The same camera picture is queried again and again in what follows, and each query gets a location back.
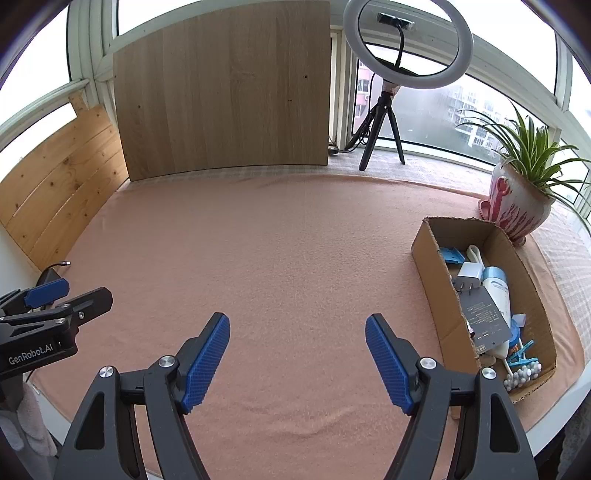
checkered cloth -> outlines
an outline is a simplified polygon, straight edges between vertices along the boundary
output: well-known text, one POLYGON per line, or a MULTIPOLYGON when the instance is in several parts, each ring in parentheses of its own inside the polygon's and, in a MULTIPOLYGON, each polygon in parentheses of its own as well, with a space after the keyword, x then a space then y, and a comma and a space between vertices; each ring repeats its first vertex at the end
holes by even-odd
MULTIPOLYGON (((489 193, 490 173, 474 168, 414 155, 406 155, 407 164, 402 165, 396 154, 376 150, 367 170, 362 172, 358 170, 361 155, 362 150, 358 149, 350 154, 329 157, 327 166, 285 165, 191 171, 131 184, 126 183, 122 188, 133 189, 134 186, 146 182, 182 181, 193 177, 242 179, 304 173, 361 175, 413 181, 481 195, 489 193)), ((555 207, 550 217, 532 235, 564 298, 570 317, 581 338, 585 363, 587 363, 591 360, 591 254, 570 225, 566 212, 560 207, 555 207)))

potted plant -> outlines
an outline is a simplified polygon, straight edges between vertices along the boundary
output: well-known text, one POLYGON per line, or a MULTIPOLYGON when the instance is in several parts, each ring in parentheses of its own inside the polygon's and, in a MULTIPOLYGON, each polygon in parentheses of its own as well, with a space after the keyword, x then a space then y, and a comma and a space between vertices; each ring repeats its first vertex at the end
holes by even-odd
POLYGON ((548 166, 548 159, 561 150, 578 150, 574 145, 558 146, 558 142, 550 144, 547 127, 535 128, 533 120, 527 116, 526 126, 523 117, 513 105, 517 120, 509 120, 508 125, 495 122, 485 113, 472 110, 461 110, 476 113, 478 116, 466 116, 477 121, 462 122, 460 125, 476 125, 493 135, 503 148, 497 153, 502 161, 495 166, 492 173, 491 189, 488 200, 479 202, 480 215, 484 220, 494 222, 501 227, 516 245, 525 242, 525 236, 538 228, 550 214, 555 200, 566 205, 581 220, 589 235, 589 225, 581 217, 573 202, 552 187, 561 185, 576 192, 576 197, 590 205, 573 185, 590 184, 583 180, 563 180, 562 165, 582 161, 582 158, 569 158, 548 166))

pink blanket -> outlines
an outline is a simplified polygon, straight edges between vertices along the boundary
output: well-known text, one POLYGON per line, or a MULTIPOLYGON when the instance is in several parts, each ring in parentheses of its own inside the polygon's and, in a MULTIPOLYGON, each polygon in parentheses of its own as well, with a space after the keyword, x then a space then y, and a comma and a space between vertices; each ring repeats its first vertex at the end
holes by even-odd
MULTIPOLYGON (((84 325, 80 351, 34 382, 72 419, 104 365, 145 368, 175 353, 213 312, 230 344, 187 418, 211 477, 381 479, 407 425, 365 345, 382 313, 441 360, 410 246, 423 217, 476 216, 476 198, 367 177, 185 179, 117 192, 69 255, 72 295, 98 286, 113 309, 84 325)), ((554 377, 518 405, 531 427, 583 371, 579 336, 535 242, 520 252, 556 340, 554 377)), ((142 452, 158 471, 145 414, 142 452)), ((444 478, 456 423, 434 479, 444 478)))

white tube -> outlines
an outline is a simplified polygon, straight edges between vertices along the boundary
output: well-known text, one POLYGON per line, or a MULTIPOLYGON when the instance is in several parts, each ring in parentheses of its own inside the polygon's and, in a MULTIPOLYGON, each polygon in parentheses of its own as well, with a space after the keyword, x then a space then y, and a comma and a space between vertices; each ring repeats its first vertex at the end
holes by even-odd
POLYGON ((365 5, 369 3, 369 0, 349 0, 345 6, 345 11, 343 12, 343 29, 351 49, 366 67, 391 83, 396 83, 404 87, 428 90, 455 82, 466 73, 472 61, 472 53, 474 51, 472 32, 464 17, 462 17, 461 13, 450 2, 447 0, 431 1, 447 13, 457 32, 458 48, 456 58, 446 69, 431 75, 413 77, 395 72, 380 63, 368 50, 359 32, 359 17, 365 5))
MULTIPOLYGON (((503 315, 503 319, 511 329, 511 304, 509 302, 509 287, 506 283, 505 273, 498 267, 487 267, 484 269, 482 286, 491 295, 496 307, 503 315)), ((489 353, 497 358, 507 358, 509 352, 509 341, 489 350, 489 353)))

black tripod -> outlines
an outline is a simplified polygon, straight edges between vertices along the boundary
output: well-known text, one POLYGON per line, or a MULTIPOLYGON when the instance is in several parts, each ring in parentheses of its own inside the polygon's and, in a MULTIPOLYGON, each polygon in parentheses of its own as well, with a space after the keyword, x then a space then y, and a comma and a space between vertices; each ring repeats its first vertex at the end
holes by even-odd
POLYGON ((359 142, 361 136, 368 130, 369 124, 371 124, 372 121, 374 122, 371 126, 371 130, 369 131, 368 142, 365 145, 363 157, 361 157, 361 163, 359 164, 359 169, 361 171, 365 171, 368 166, 369 158, 374 152, 375 143, 378 139, 379 131, 382 128, 386 114, 388 114, 388 119, 390 120, 390 126, 392 127, 392 133, 394 134, 394 141, 396 142, 396 148, 398 150, 400 162, 405 165, 402 143, 400 141, 400 133, 398 132, 398 124, 396 123, 394 112, 392 111, 392 99, 394 98, 394 95, 396 95, 396 92, 399 88, 399 85, 384 80, 382 83, 382 93, 378 98, 378 103, 376 103, 375 106, 369 111, 363 120, 363 123, 361 123, 345 147, 345 150, 353 148, 357 142, 359 142))

